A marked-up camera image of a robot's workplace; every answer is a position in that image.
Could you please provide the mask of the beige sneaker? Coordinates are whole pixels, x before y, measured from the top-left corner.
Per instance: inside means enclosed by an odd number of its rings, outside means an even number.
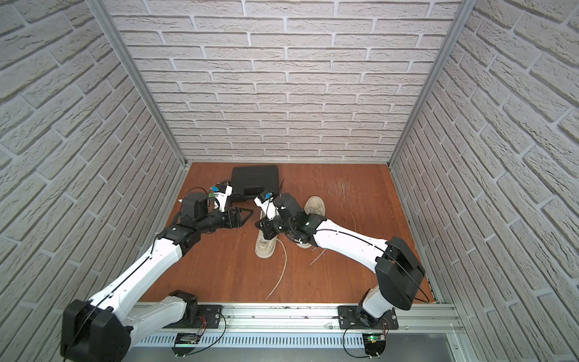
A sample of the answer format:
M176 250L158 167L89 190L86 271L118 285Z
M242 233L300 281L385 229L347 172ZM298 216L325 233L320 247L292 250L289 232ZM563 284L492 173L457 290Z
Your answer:
M324 203L324 201L322 200L322 198L320 198L319 196L312 196L310 197L305 206L304 206L304 211L306 212L306 214L318 214L321 216L325 216L326 215L326 205ZM309 249L311 247L310 244L296 244L298 247L300 247L301 249ZM311 268L323 255L325 254L325 249L323 249L320 254L310 263L310 265L308 266L308 268Z
M258 237L256 239L256 244L255 244L255 254L260 259L269 259L270 257L272 257L274 255L275 248L278 245L281 246L281 248L283 250L283 255L284 255L283 268L282 268L282 272L280 274L280 277L277 280L276 285L272 288L271 292L265 298L266 301L268 301L270 299L270 297L273 295L273 293L277 290L277 288L279 287L280 283L283 280L283 277L285 276L285 272L286 272L286 268L287 268L287 262L288 262L288 254L287 254L287 249L286 249L285 244L278 237L275 237L271 240L266 240L264 232L259 231Z

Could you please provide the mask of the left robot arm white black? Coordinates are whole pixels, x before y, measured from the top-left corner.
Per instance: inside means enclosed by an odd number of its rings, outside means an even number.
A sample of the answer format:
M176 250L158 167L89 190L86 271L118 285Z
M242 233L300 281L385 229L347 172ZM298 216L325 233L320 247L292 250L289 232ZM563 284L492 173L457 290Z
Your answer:
M193 294L174 291L139 313L132 309L202 235L241 228L253 215L252 210L229 207L227 199L223 193L187 195L173 223L155 236L152 246L133 265L88 300L69 303L62 319L63 359L121 361L143 339L175 323L205 332L207 320Z

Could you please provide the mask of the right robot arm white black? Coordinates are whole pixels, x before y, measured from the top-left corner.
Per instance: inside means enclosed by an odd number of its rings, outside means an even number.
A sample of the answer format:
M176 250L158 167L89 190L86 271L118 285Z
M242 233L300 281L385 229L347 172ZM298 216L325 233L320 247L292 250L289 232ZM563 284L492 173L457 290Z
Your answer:
M340 253L375 273L377 285L357 306L361 324L372 327L392 309L408 311L423 294L425 269L401 238L372 238L346 229L321 214L308 214L290 194L264 192L254 199L264 213L256 227L266 240L280 234L298 245Z

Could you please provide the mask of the black plastic tool case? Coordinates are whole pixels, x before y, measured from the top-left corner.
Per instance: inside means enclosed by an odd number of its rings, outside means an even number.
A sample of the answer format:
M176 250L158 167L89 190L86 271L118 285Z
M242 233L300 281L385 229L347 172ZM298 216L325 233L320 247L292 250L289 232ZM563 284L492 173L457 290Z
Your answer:
M231 183L232 202L253 200L263 192L279 194L279 169L276 165L234 167Z

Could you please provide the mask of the left controller board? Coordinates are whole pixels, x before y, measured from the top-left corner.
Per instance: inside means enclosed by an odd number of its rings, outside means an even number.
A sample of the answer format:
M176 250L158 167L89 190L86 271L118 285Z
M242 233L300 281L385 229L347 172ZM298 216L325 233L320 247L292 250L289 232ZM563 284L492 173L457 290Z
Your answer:
M202 340L199 333L178 333L174 341L172 351L176 357L187 357L198 350L198 344Z

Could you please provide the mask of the controller board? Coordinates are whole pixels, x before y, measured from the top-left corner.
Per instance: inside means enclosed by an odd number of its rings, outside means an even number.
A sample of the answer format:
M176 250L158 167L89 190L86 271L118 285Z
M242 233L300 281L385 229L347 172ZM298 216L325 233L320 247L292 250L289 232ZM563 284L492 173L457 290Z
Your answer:
M202 340L199 333L178 333L174 341L172 351L176 357L187 357L198 350L198 344Z
M386 348L386 336L384 334L365 333L362 338L364 351L368 358L377 357L380 359Z

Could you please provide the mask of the right controller board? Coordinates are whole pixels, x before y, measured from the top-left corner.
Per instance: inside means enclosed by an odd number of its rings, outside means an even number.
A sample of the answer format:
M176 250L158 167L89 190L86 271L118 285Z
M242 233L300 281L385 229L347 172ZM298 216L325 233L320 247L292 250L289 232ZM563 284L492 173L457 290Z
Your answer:
M380 359L386 348L386 336L384 334L365 333L362 338L364 351L368 358L377 357Z

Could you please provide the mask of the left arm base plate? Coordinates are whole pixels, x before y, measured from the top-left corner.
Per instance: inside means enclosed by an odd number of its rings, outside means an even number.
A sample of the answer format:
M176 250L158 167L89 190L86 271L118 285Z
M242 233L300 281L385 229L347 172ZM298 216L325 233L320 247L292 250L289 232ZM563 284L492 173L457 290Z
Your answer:
M184 317L166 328L191 328L200 329L204 324L207 329L217 329L220 326L222 305L195 304L187 306Z

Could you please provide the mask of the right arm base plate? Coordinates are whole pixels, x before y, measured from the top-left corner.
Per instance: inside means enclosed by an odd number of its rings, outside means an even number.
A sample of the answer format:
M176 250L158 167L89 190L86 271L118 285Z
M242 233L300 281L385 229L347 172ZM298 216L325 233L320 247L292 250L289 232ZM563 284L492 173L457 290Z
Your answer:
M398 330L399 324L395 309L387 310L381 318L374 318L363 311L361 306L342 305L337 307L338 322L341 330L347 327L371 330Z

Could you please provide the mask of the aluminium front rail frame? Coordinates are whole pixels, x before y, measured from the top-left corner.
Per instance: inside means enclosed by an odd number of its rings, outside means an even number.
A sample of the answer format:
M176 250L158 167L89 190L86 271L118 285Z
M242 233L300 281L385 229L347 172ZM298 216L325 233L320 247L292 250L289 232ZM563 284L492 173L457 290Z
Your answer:
M132 311L139 313L155 304L137 303ZM199 333L202 340L196 352L215 348L337 348L368 357L362 335L374 333L386 336L386 348L381 356L390 357L389 348L394 346L395 336L427 334L442 336L443 341L449 343L453 360L476 360L465 327L454 306L448 304L418 304L408 311L395 309L398 330L357 327L341 330L337 312L340 305L332 303L224 303L222 306L217 329L200 332L199 329L164 327L135 347L172 348L178 333Z

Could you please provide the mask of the left corner aluminium post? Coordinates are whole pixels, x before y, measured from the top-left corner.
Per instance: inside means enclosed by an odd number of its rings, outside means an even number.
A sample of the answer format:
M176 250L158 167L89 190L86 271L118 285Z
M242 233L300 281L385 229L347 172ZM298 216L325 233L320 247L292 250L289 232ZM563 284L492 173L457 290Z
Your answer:
M114 24L112 16L106 9L104 1L88 0L87 5L93 13L95 20L100 25L103 33L108 38L111 47L116 52L122 66L125 68L130 80L134 84L135 89L141 96L146 108L151 113L153 121L158 126L162 136L167 141L168 146L175 155L176 160L182 167L186 167L187 160L171 132L158 104L152 96L152 92L146 84L135 60L131 56L128 46L125 44L121 33Z

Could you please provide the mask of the corner aluminium post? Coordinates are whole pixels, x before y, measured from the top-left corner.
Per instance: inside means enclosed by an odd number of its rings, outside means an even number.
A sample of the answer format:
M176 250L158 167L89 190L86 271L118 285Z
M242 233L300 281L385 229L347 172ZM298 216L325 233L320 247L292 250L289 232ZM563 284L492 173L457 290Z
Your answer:
M134 84L135 89L141 96L146 108L151 113L153 121L158 126L162 136L167 141L168 146L175 155L176 160L182 167L186 167L187 160L171 132L158 104L152 96L152 92L146 84L135 60L131 56L128 46L125 44L121 33L114 24L112 16L106 9L104 1L88 0L87 5L93 13L95 20L100 25L103 33L108 38L111 47L116 52L122 66L125 68L130 80Z
M410 117L403 129L403 132L393 150L391 155L390 161L388 163L388 167L392 169L393 165L395 164L396 160L398 160L402 148L404 146L405 141L410 136L410 131L413 129L414 124L418 120L419 113L422 110L422 107L426 104L428 97L430 96L431 92L434 90L438 78L442 74L444 70L444 66L449 60L450 54L452 53L455 44L457 43L458 39L461 36L461 33L467 23L469 16L471 15L477 0L465 0L462 1L460 6L458 7L457 13L455 15L454 20L451 23L451 27L449 28L449 32L447 33L441 48L434 60L434 64L428 73L428 77L426 78L425 84L422 87L421 93L416 101L416 104L413 107L413 110L410 114Z

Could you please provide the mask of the right corner aluminium post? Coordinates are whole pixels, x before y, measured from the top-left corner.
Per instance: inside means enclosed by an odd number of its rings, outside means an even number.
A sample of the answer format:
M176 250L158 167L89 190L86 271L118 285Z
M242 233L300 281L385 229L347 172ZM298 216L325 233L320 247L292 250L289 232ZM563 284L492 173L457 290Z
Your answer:
M405 141L410 136L410 131L413 129L414 124L418 120L419 113L422 110L422 107L426 104L428 97L430 96L431 92L434 90L438 78L442 74L444 70L444 66L449 60L450 54L452 53L455 44L457 43L458 39L461 36L461 33L467 23L469 16L471 15L477 0L465 0L462 1L460 6L458 7L457 13L455 15L454 20L451 23L451 27L449 28L449 32L447 33L441 48L434 60L434 64L428 73L428 77L426 78L425 84L422 87L421 93L416 101L416 104L413 107L413 110L410 114L410 117L403 129L403 132L393 150L391 155L390 161L388 163L388 167L392 169L393 165L395 164L396 160L398 160L402 148L404 146Z

